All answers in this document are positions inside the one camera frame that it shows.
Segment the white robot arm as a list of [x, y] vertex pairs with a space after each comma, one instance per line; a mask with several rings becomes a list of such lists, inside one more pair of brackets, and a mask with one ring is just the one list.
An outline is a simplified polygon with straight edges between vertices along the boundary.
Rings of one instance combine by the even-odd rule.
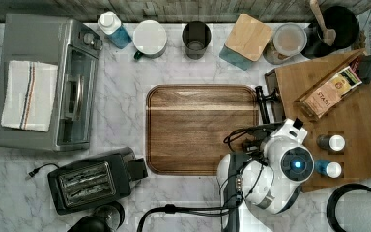
[[268, 229], [253, 210], [271, 214], [288, 210], [299, 196], [301, 184], [314, 170], [314, 159], [303, 145], [307, 130], [300, 119], [258, 127], [266, 136], [251, 152], [231, 152], [220, 161], [220, 231], [256, 232]]

